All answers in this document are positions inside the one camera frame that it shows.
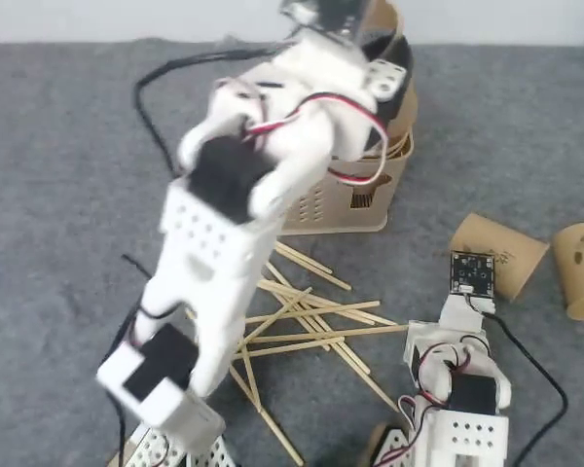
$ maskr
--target brown paper cup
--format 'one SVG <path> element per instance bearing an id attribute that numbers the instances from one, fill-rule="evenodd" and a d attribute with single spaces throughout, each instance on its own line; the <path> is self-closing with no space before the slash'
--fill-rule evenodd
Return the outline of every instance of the brown paper cup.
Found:
<path id="1" fill-rule="evenodd" d="M 554 237 L 554 255 L 563 283 L 566 314 L 584 320 L 584 224 L 575 224 Z"/>
<path id="2" fill-rule="evenodd" d="M 495 291 L 513 301 L 549 248 L 486 217 L 471 213 L 460 224 L 450 244 L 453 250 L 495 256 Z"/>

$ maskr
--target red wire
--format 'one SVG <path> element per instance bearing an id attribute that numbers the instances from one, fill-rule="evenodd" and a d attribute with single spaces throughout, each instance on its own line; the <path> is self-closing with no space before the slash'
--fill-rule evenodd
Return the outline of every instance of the red wire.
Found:
<path id="1" fill-rule="evenodd" d="M 297 104 L 297 106 L 294 108 L 294 110 L 292 110 L 288 115 L 286 115 L 285 118 L 287 119 L 289 117 L 292 117 L 294 114 L 298 113 L 301 110 L 301 107 L 303 107 L 308 102 L 312 102 L 312 101 L 320 100 L 320 99 L 333 99 L 333 100 L 338 100 L 340 102 L 343 102 L 344 104 L 347 104 L 347 105 L 353 107 L 354 109 L 356 109 L 357 111 L 361 112 L 362 114 L 364 114 L 366 117 L 371 119 L 377 126 L 379 126 L 383 131 L 387 132 L 386 128 L 383 125 L 383 122 L 381 122 L 377 118 L 377 116 L 374 115 L 370 110 L 366 109 L 359 102 L 356 102 L 352 99 L 349 99 L 345 95 L 335 94 L 333 92 L 316 92 L 314 94 L 308 95 L 301 102 L 299 102 L 299 104 Z M 249 130 L 249 133 L 253 134 L 253 135 L 260 135 L 263 133 L 272 132 L 272 131 L 275 131 L 276 129 L 278 129 L 284 125 L 287 125 L 288 123 L 289 122 L 277 122 L 276 124 L 272 124 L 271 126 L 262 126 L 260 128 L 255 129 L 255 130 Z M 329 168 L 328 170 L 329 170 L 329 173 L 335 175 L 336 177 L 339 177 L 342 180 L 351 181 L 351 182 L 365 182 L 367 180 L 370 180 L 370 178 L 372 178 L 372 177 L 357 177 L 354 175 L 349 175 L 349 174 L 340 172 L 339 170 L 335 170 L 333 168 Z"/>
<path id="2" fill-rule="evenodd" d="M 383 454 L 383 456 L 381 457 L 381 461 L 378 464 L 374 464 L 373 467 L 383 467 L 384 465 L 387 465 L 389 462 L 392 462 L 392 461 L 394 461 L 394 460 L 402 457 L 404 454 L 406 454 L 407 452 L 409 452 L 409 450 L 411 450 L 411 448 L 416 444 L 416 442 L 418 441 L 418 438 L 420 437 L 420 433 L 421 433 L 421 429 L 423 428 L 423 424 L 424 424 L 424 419 L 426 417 L 426 413 L 430 409 L 433 409 L 433 406 L 426 407 L 426 409 L 424 409 L 424 412 L 421 413 L 421 416 L 420 416 L 420 428 L 418 428 L 418 431 L 416 432 L 416 436 L 414 436 L 414 438 L 411 441 L 411 443 L 409 443 L 405 447 L 401 447 L 401 448 L 396 448 L 396 449 L 389 450 L 388 452 L 386 452 L 385 454 Z"/>

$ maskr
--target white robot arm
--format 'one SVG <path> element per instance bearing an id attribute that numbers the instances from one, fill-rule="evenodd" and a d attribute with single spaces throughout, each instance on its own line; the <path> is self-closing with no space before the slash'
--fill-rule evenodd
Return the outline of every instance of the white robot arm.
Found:
<path id="1" fill-rule="evenodd" d="M 334 175 L 361 185 L 373 183 L 383 169 L 384 125 L 408 84 L 410 50 L 400 38 L 397 59 L 369 61 L 354 43 L 369 2 L 341 3 L 338 23 L 325 21 L 338 17 L 330 2 L 325 10 L 322 2 L 314 9 L 284 2 L 283 11 L 307 26 L 300 41 L 215 84 L 206 119 L 179 147 L 181 176 L 168 187 L 161 220 L 163 251 L 144 289 L 131 342 L 123 342 L 97 372 L 123 405 L 187 452 L 205 451 L 224 428 L 202 398 L 229 370 L 286 209 L 327 174 L 333 158 L 358 160 L 373 145 L 372 128 L 383 145 L 377 172 Z M 166 325 L 180 304 L 196 316 L 199 345 L 188 388 L 177 368 L 160 370 L 178 352 L 191 354 L 190 343 Z"/>
<path id="2" fill-rule="evenodd" d="M 501 411 L 510 405 L 511 384 L 491 358 L 481 314 L 495 313 L 493 270 L 492 256 L 453 252 L 439 323 L 409 323 L 404 360 L 419 390 L 412 467 L 456 467 L 460 459 L 504 465 L 508 417 Z"/>

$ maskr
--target bamboo skewer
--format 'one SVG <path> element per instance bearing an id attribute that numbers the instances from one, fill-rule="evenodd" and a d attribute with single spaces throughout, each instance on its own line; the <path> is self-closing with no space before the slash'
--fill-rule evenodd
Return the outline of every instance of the bamboo skewer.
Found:
<path id="1" fill-rule="evenodd" d="M 232 378 L 237 383 L 239 388 L 242 390 L 246 398 L 251 402 L 251 404 L 253 404 L 253 406 L 257 410 L 257 413 L 264 419 L 264 421 L 266 421 L 266 424 L 269 425 L 269 428 L 271 428 L 273 434 L 276 436 L 276 438 L 279 440 L 279 442 L 285 448 L 288 454 L 290 454 L 290 457 L 292 457 L 294 463 L 299 467 L 305 465 L 305 462 L 301 455 L 294 449 L 292 443 L 290 443 L 290 440 L 286 438 L 286 436 L 281 431 L 281 428 L 277 426 L 273 418 L 269 415 L 268 412 L 266 412 L 264 407 L 258 409 L 256 402 L 253 400 L 253 397 L 251 397 L 251 390 L 247 387 L 246 383 L 242 380 L 242 377 L 238 374 L 234 367 L 230 368 L 230 374 L 232 375 Z"/>
<path id="2" fill-rule="evenodd" d="M 305 350 L 306 348 L 321 347 L 327 343 L 343 342 L 344 338 L 319 339 L 317 341 L 292 343 L 290 345 L 279 345 L 277 347 L 261 348 L 259 350 L 248 350 L 249 357 L 263 357 L 265 355 L 275 355 L 278 353 L 293 352 L 295 350 Z M 242 358 L 242 354 L 234 355 L 234 360 Z"/>
<path id="3" fill-rule="evenodd" d="M 283 316 L 283 314 L 285 314 L 288 311 L 288 309 L 290 309 L 292 306 L 297 304 L 299 302 L 299 300 L 302 300 L 303 297 L 305 295 L 307 295 L 309 292 L 311 292 L 311 287 L 308 287 L 303 292 L 298 294 L 292 301 L 290 301 L 286 305 L 282 306 L 277 313 L 271 314 L 271 315 L 267 316 L 266 319 L 261 320 L 264 322 L 262 324 L 260 324 L 257 328 L 255 328 L 255 330 L 253 330 L 253 332 L 251 334 L 249 334 L 246 338 L 244 338 L 244 341 L 242 342 L 242 344 L 247 345 L 248 343 L 251 342 L 251 340 L 253 338 L 259 336 L 264 331 L 266 331 L 278 318 Z"/>
<path id="4" fill-rule="evenodd" d="M 383 318 L 382 316 L 378 316 L 377 314 L 369 313 L 368 311 L 363 311 L 361 309 L 356 310 L 355 314 L 364 318 L 368 318 L 377 323 L 384 324 L 385 326 L 398 326 L 398 323 L 395 321 L 391 321 L 390 319 Z"/>
<path id="5" fill-rule="evenodd" d="M 298 318 L 298 317 L 305 317 L 305 316 L 314 316 L 317 314 L 325 314 L 325 313 L 337 313 L 339 311 L 347 311 L 352 306 L 355 308 L 374 308 L 378 306 L 381 302 L 362 302 L 360 304 L 352 304 L 352 305 L 337 305 L 337 306 L 326 306 L 324 308 L 310 308 L 304 309 L 303 311 L 290 311 L 285 314 L 281 313 L 275 319 L 286 319 L 286 318 Z M 275 314 L 266 314 L 263 316 L 251 316 L 250 318 L 246 318 L 246 323 L 260 323 L 262 321 L 269 322 L 273 320 L 273 317 L 279 314 L 279 311 Z"/>
<path id="6" fill-rule="evenodd" d="M 260 279 L 257 284 L 258 288 L 265 290 L 267 292 L 277 292 L 279 295 L 284 297 L 294 297 L 296 294 L 300 293 L 300 290 L 297 290 L 293 287 L 285 286 L 274 282 L 272 280 L 267 279 Z M 324 299 L 322 297 L 318 297 L 316 295 L 307 294 L 303 299 L 303 302 L 307 303 L 308 305 L 316 306 L 316 307 L 325 307 L 325 306 L 336 306 L 341 305 L 337 302 L 333 302 L 331 300 Z M 374 325 L 375 322 L 371 319 L 366 317 L 358 316 L 357 313 L 360 313 L 361 310 L 359 309 L 349 309 L 347 311 L 338 312 L 339 315 L 344 316 L 348 319 L 352 319 L 355 321 L 359 321 L 364 324 L 368 324 L 370 326 Z"/>
<path id="7" fill-rule="evenodd" d="M 290 260 L 291 262 L 296 263 L 301 268 L 305 268 L 308 271 L 313 272 L 315 275 L 322 277 L 324 280 L 328 280 L 333 285 L 337 285 L 341 289 L 348 290 L 348 291 L 352 290 L 352 287 L 350 286 L 350 284 L 345 283 L 343 280 L 338 279 L 337 277 L 334 277 L 330 273 L 327 273 L 324 270 L 319 269 L 314 265 L 311 265 L 310 263 L 306 263 L 305 261 L 299 259 L 299 257 L 297 257 L 297 256 L 290 255 L 290 256 L 286 256 L 286 258 L 288 260 Z"/>
<path id="8" fill-rule="evenodd" d="M 342 331 L 331 330 L 331 331 L 321 331 L 317 333 L 307 333 L 307 334 L 287 334 L 280 336 L 262 336 L 255 338 L 251 343 L 274 343 L 274 342 L 287 342 L 287 341 L 308 341 L 316 339 L 329 339 L 329 338 L 344 338 L 349 336 L 368 336 L 375 334 L 387 334 L 387 333 L 399 333 L 406 331 L 408 326 L 406 325 L 393 325 L 393 326 L 380 326 L 377 328 L 358 328 L 358 329 L 344 329 Z"/>
<path id="9" fill-rule="evenodd" d="M 244 368 L 246 369 L 246 377 L 249 380 L 249 386 L 251 387 L 251 393 L 253 394 L 253 400 L 255 401 L 255 408 L 260 411 L 262 409 L 262 401 L 260 400 L 260 393 L 257 390 L 257 381 L 255 380 L 255 375 L 253 375 L 253 366 L 251 365 L 251 359 L 249 358 L 249 352 L 246 349 L 246 345 L 242 346 L 241 351 Z"/>
<path id="10" fill-rule="evenodd" d="M 285 276 L 280 273 L 278 270 L 276 270 L 276 268 L 271 265 L 271 267 L 269 268 L 269 270 L 273 273 L 273 275 L 279 280 L 279 282 L 281 282 L 283 285 L 287 285 L 288 287 L 291 286 L 290 281 L 287 280 L 285 278 Z M 303 307 L 305 309 L 310 308 L 309 305 L 305 304 L 305 303 L 301 303 L 300 307 Z M 313 322 L 311 323 L 313 325 L 313 328 L 316 331 L 327 331 L 327 332 L 333 332 L 333 329 L 329 326 L 329 324 L 322 318 L 322 316 L 316 315 L 314 317 L 311 318 L 313 320 Z M 361 360 L 356 353 L 354 353 L 354 351 L 344 342 L 339 342 L 337 344 L 337 347 L 339 347 L 341 350 L 344 351 L 344 353 L 359 367 L 359 369 L 361 369 L 362 372 L 364 372 L 366 375 L 370 374 L 370 367 L 368 367 L 363 360 Z"/>
<path id="11" fill-rule="evenodd" d="M 271 274 L 279 281 L 279 282 L 283 282 L 285 281 L 285 277 L 283 276 L 283 274 L 281 274 L 281 272 L 278 271 L 277 268 L 275 268 L 270 261 L 266 262 L 266 268 L 271 272 Z M 273 296 L 282 304 L 285 305 L 287 303 L 287 301 L 279 294 L 272 292 Z M 303 309 L 301 308 L 301 304 L 295 304 L 294 305 L 294 310 L 295 311 L 302 311 Z M 305 329 L 308 333 L 313 334 L 316 332 L 316 324 L 315 322 L 313 322 L 313 320 L 311 319 L 310 316 L 308 317 L 299 317 L 296 318 L 297 322 L 303 327 L 303 329 Z M 329 350 L 331 350 L 331 347 L 329 345 L 323 345 L 322 348 L 324 348 L 327 352 Z"/>
<path id="12" fill-rule="evenodd" d="M 292 256 L 292 257 L 298 258 L 299 260 L 307 263 L 308 265 L 312 265 L 315 268 L 320 269 L 323 272 L 326 272 L 327 274 L 333 274 L 332 269 L 327 268 L 326 266 L 324 266 L 324 265 L 320 264 L 318 261 L 316 261 L 314 258 L 310 258 L 309 256 L 304 255 L 300 251 L 297 251 L 294 248 L 281 243 L 280 241 L 278 241 L 274 245 L 274 251 L 276 251 L 279 255 L 287 258 L 288 260 L 290 260 L 290 257 Z"/>

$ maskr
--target gray carpet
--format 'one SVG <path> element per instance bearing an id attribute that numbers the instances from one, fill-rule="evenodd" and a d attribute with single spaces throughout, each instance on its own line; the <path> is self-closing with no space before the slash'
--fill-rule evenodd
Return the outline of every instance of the gray carpet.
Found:
<path id="1" fill-rule="evenodd" d="M 166 175 L 130 108 L 130 85 L 169 57 L 209 46 L 0 46 L 0 466 L 100 466 L 117 420 L 93 375 L 149 267 Z M 334 299 L 379 298 L 398 321 L 435 320 L 446 298 L 441 255 L 475 210 L 549 239 L 584 221 L 584 51 L 418 47 L 416 153 L 381 233 L 298 237 L 291 244 L 354 284 L 351 294 L 278 263 Z M 181 72 L 147 94 L 175 144 L 203 116 L 211 81 L 247 64 Z M 584 466 L 584 323 L 566 318 L 550 254 L 507 320 L 570 397 L 570 412 L 528 465 Z M 258 295 L 252 312 L 274 309 Z M 511 458 L 560 401 L 490 325 L 514 385 Z M 411 391 L 404 336 L 350 340 L 392 397 Z M 388 407 L 336 355 L 255 362 L 264 403 L 309 465 L 354 465 Z M 245 466 L 292 465 L 235 386 L 212 404 Z"/>

